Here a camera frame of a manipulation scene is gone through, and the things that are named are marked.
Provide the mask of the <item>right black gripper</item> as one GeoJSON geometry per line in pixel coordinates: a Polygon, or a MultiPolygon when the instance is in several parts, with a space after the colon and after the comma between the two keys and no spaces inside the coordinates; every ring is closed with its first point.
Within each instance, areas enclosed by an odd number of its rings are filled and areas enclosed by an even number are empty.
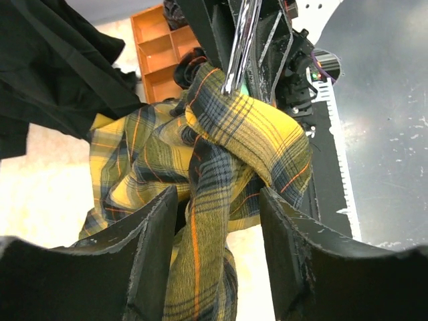
{"type": "MultiPolygon", "coordinates": [[[[210,64],[226,69],[231,57],[235,24],[228,1],[178,0],[210,64]]],[[[308,79],[314,45],[308,30],[292,31],[286,2],[262,1],[247,63],[250,96],[265,103],[274,101],[291,117],[312,114],[318,91],[308,79]]]]}

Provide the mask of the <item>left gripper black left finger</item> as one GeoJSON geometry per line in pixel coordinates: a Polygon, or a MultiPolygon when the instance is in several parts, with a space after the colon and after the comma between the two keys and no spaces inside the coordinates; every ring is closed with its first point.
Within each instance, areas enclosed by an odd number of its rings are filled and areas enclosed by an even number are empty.
{"type": "Polygon", "coordinates": [[[1,238],[2,320],[160,320],[178,197],[168,187],[71,247],[1,238]]]}

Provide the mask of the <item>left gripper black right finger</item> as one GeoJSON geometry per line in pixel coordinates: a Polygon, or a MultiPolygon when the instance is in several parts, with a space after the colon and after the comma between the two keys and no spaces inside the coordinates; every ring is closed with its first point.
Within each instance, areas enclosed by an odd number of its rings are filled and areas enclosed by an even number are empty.
{"type": "Polygon", "coordinates": [[[427,247],[391,251],[347,237],[271,188],[260,218],[276,320],[426,320],[427,247]]]}

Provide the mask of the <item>teal plastic hanger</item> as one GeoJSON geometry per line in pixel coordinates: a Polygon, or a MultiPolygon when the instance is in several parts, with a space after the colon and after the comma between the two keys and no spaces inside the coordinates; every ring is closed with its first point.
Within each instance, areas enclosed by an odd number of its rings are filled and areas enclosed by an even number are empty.
{"type": "Polygon", "coordinates": [[[221,89],[223,95],[230,95],[233,91],[240,90],[242,87],[261,6],[262,0],[245,0],[241,2],[229,66],[221,89]]]}

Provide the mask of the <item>yellow black plaid shirt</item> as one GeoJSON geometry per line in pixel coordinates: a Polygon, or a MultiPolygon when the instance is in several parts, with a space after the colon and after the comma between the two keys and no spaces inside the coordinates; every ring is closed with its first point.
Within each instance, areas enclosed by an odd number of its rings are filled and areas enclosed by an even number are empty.
{"type": "Polygon", "coordinates": [[[299,207],[312,175],[302,127],[241,92],[223,95],[224,79],[204,63],[180,98],[145,104],[118,120],[97,116],[90,130],[94,207],[80,237],[170,186],[185,204],[163,320],[234,320],[237,272],[227,235],[259,224],[263,187],[299,207]]]}

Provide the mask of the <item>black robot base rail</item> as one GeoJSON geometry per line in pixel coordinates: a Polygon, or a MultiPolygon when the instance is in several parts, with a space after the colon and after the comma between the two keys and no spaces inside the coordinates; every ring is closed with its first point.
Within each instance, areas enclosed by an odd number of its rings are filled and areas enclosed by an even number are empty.
{"type": "Polygon", "coordinates": [[[344,134],[331,80],[314,82],[318,91],[312,113],[302,125],[312,147],[312,177],[301,210],[322,224],[362,240],[344,134]]]}

